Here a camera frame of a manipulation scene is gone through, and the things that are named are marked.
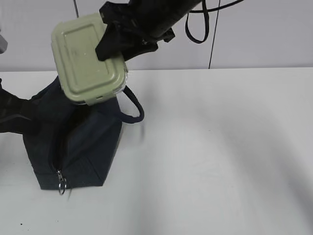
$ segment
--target black strap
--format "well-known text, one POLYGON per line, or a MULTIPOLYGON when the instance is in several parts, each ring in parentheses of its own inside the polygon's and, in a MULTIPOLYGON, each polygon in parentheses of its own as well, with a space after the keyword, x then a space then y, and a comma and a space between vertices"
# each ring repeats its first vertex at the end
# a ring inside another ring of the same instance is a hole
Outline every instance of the black strap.
POLYGON ((187 37, 191 41, 193 41, 194 43, 197 43, 197 44, 204 43, 207 40, 207 38, 209 36, 209 32, 210 32, 210 16, 209 16, 209 13, 207 12, 205 0, 202 0, 202 11, 203 11, 203 16, 204 16, 204 26, 205 26, 205 35, 204 35, 204 39, 202 41, 194 38, 190 33, 189 26, 188 26, 189 13, 187 14, 187 20, 186 20, 186 24, 185 24, 185 30, 186 30, 187 37))
POLYGON ((121 112, 118 106, 117 99, 109 99, 106 102, 95 104, 95 108, 98 110, 98 112, 104 115, 113 115, 124 123, 134 124, 141 122, 145 117, 145 112, 138 99, 128 86, 125 87, 124 94, 131 100, 132 103, 134 103, 134 105, 139 110, 138 117, 133 117, 121 112))
POLYGON ((143 119, 145 117, 145 112, 144 112, 141 104, 139 103, 137 97, 135 96, 135 94, 132 92, 132 90, 128 86, 125 87, 124 94, 128 97, 128 99, 131 100, 132 103, 134 103, 136 108, 139 110, 139 116, 133 117, 133 116, 127 115, 123 112, 119 112, 119 113, 115 114, 116 117, 119 118, 122 122, 129 123, 129 124, 134 124, 134 123, 138 123, 138 122, 143 121, 143 119))

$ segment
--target zipper pull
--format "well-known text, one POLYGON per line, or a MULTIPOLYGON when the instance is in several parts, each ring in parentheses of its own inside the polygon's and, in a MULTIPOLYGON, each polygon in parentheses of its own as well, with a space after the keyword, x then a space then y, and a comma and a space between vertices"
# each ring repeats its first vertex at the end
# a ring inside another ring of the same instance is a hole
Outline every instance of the zipper pull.
POLYGON ((67 189, 67 180, 66 178, 63 178, 60 170, 57 171, 57 174, 59 177, 59 194, 62 196, 65 193, 65 190, 67 189))

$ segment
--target green plastic container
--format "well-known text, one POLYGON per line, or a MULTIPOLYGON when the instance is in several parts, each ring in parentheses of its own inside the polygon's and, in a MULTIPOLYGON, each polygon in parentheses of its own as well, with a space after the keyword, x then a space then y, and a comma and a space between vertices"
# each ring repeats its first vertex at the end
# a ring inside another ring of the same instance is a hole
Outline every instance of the green plastic container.
POLYGON ((125 88, 127 67, 121 53, 102 62, 95 48, 106 25, 99 13, 58 24, 52 32, 52 51, 65 95, 78 104, 93 105, 125 88))

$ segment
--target white wall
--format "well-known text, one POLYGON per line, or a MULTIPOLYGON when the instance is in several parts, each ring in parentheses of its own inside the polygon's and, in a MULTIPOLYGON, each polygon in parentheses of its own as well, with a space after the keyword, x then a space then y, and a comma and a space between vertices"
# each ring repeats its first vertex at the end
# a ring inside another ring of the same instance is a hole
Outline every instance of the white wall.
POLYGON ((212 66, 312 67, 312 9, 312 0, 246 0, 221 11, 212 66))
POLYGON ((55 70, 51 32, 74 18, 71 0, 0 0, 1 34, 9 43, 0 71, 55 70))
MULTIPOLYGON (((103 0, 77 0, 80 15, 97 12, 103 0)), ((209 7, 218 0, 208 0, 209 7)), ((213 68, 313 66, 312 0, 246 0, 220 12, 213 68)), ((174 26, 176 38, 160 43, 156 53, 128 62, 131 70, 203 69, 209 63, 216 13, 211 15, 210 39, 189 41, 185 19, 174 26)), ((60 21, 75 18, 72 0, 1 0, 0 24, 9 42, 0 55, 0 71, 55 70, 50 34, 60 21)), ((204 35, 203 16, 193 15, 190 27, 204 35)))

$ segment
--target white tabletop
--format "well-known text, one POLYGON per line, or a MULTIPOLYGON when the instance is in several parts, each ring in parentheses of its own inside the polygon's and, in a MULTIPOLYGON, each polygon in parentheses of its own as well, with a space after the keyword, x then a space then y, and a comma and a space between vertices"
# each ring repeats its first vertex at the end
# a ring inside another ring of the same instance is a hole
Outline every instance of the white tabletop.
MULTIPOLYGON (((55 75, 0 73, 23 98, 55 75)), ((104 187, 40 190, 21 136, 0 134, 1 235, 313 234, 313 69, 132 71, 128 84, 146 118, 125 125, 104 187)))

